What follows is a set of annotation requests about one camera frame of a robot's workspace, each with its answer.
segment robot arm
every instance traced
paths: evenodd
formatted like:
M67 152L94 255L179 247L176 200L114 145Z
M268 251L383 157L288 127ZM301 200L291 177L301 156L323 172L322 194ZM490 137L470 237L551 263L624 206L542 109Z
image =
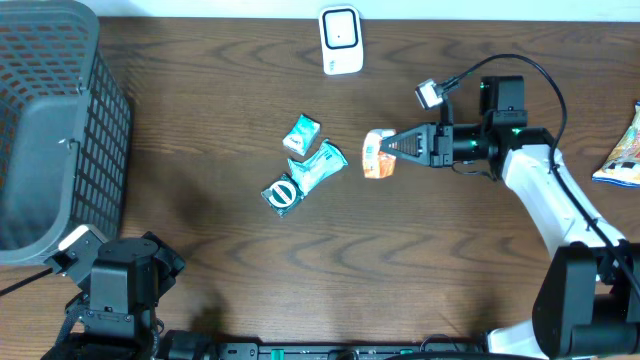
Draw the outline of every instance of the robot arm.
M584 217L549 172L549 150L548 145L524 145L521 149L510 150L502 171L505 185L518 195L527 208L551 258L559 246L568 246L575 242L588 247L604 247L605 244L589 229ZM591 218L597 220L598 226L613 244L618 246L618 239L624 239L624 235L607 223L589 202L569 174L560 150L556 150L554 156L556 164L560 165L558 171L571 192Z
M524 60L548 77L527 58L493 58L497 57ZM557 144L549 132L527 127L521 76L483 77L482 124L454 125L447 92L458 86L461 76L419 85L421 104L427 110L439 106L441 121L389 137L382 141L381 151L435 168L487 160L491 178L503 180L518 195L542 235L553 261L532 319L489 333L489 352L537 358L637 353L640 298L630 295L630 281L640 271L629 276L621 269L640 269L640 247L630 245L602 218L569 174L560 151L554 150L553 159L549 156L552 144ZM561 99L555 83L550 83ZM597 228L589 226L592 219ZM611 244L603 242L603 234ZM624 264L616 259L625 259ZM595 295L597 280L613 285L611 293Z

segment black cable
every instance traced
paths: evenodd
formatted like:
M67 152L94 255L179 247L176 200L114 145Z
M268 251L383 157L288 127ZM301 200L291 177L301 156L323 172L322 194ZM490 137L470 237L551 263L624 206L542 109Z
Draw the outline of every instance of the black cable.
M635 292L635 294L636 294L636 296L638 298L638 301L640 301L640 281L638 281L638 278L636 278L633 275L633 272L629 268L629 265L625 261L624 257L622 255L620 255L620 253L618 253L617 249L615 248L615 246L613 245L611 240L609 240L609 238L607 238L607 236L604 234L604 232L602 232L602 230L598 227L597 222L594 219L592 219L591 216L589 216L589 213L587 212L587 210L585 210L585 208L582 207L582 204L580 204L580 202L575 197L575 195L573 195L571 190L569 190L569 187L564 182L564 180L560 176L560 173L558 172L559 165L556 164L556 160L555 160L553 155L555 154L556 149L558 148L558 143L560 142L560 138L562 137L562 134L564 133L564 129L567 126L568 115L567 115L567 105L564 102L564 97L562 96L562 93L560 92L560 88L558 88L558 85L556 85L556 82L553 81L553 79L551 78L549 73L547 73L542 68L542 66L540 66L538 63L536 63L535 61L529 59L526 56L517 55L517 54L499 54L499 55L490 56L490 57L480 61L479 63L477 63L477 64L473 65L471 68L469 68L469 70L463 72L462 74L460 74L460 75L458 75L458 76L456 76L456 77L454 77L454 78L452 78L450 80L447 80L446 83L447 84L451 84L451 83L458 82L458 81L464 79L465 77L467 77L468 75L471 75L475 70L477 70L482 65L484 65L484 64L486 64L486 63L488 63L490 61L497 60L497 59L518 59L518 60L521 60L521 61L524 61L524 62L528 63L529 65L531 65L534 68L536 68L536 70L538 70L540 72L540 74L542 74L542 76L544 76L544 78L547 79L547 81L549 82L549 85L551 85L551 87L553 88L553 91L555 91L556 96L558 97L558 101L560 102L560 108L562 109L562 123L560 124L560 129L558 130L558 135L556 135L555 139L553 140L553 143L551 144L551 148L549 149L550 171L555 176L556 180L558 181L558 184L560 184L560 188L562 188L562 191L564 191L564 193L567 195L569 200L571 200L571 202L576 207L576 209L578 209L578 212L584 217L584 219L587 222L587 225L589 226L589 228L593 229L593 231L598 235L598 237L600 237L600 239L602 239L602 242L604 242L607 250L616 259L616 261L618 262L618 266L620 267L620 270L626 276L626 278L629 280L629 283L633 287L633 290L634 290L634 292Z
M411 353L388 357L385 360L428 360L428 359L464 359L464 360L534 360L536 358L528 356L494 354L494 353L472 353L453 351L429 351L421 353Z
M420 344L420 351L421 352L425 351L426 350L426 345L429 344L429 341L431 341L431 339L436 338L436 337L445 338L445 339L449 340L451 345L453 345L453 348L456 349L457 352L460 352L460 349L458 348L458 345L456 345L456 343L453 342L453 339L451 339L451 337L449 335L447 335L447 334L433 334L433 335L427 336L427 338L424 339L422 344Z
M7 295L10 292L16 291L25 285L29 285L30 283L43 278L53 272L53 269L49 268L47 270L41 271L35 275L31 275L28 278L21 280L5 289L0 290L0 297Z
M474 163L475 161L454 161L453 164L451 164L451 170L453 170L454 173L459 175L480 175L480 176L488 177L489 179L491 179L491 181L498 181L498 179L488 171L484 171L484 170L460 171L456 169L457 164L471 165Z

